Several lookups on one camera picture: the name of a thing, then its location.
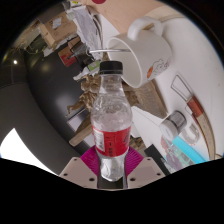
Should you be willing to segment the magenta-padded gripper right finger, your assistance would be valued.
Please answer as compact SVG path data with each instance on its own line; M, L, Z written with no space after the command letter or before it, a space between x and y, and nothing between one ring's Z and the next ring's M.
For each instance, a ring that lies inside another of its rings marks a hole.
M125 189L140 188L165 177L152 157L143 157L135 149L129 148L125 158Z

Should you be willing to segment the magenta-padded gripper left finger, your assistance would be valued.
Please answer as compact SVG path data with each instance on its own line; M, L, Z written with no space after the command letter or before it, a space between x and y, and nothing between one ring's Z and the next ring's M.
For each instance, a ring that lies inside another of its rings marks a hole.
M84 188L96 189L99 175L99 158L95 147L88 149L81 157L72 157L60 173L64 178Z

